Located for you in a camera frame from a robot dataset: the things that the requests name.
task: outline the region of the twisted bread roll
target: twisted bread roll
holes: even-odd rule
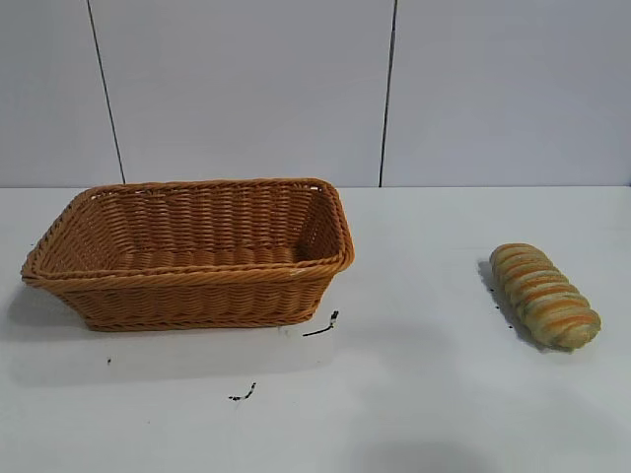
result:
[[[495,279],[535,340],[580,348],[596,337],[600,317],[541,250],[526,243],[503,244],[490,261]]]

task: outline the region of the rectangular basket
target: rectangular basket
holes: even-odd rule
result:
[[[122,184],[75,197],[22,276],[94,330],[257,327],[311,318],[353,257],[321,180]]]

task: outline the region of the white tabletop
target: white tabletop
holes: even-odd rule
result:
[[[133,334],[20,282],[76,193],[0,190],[3,473],[629,471],[631,188],[345,189],[357,259],[311,322]],[[594,342],[510,328],[479,261],[514,240],[591,300]]]

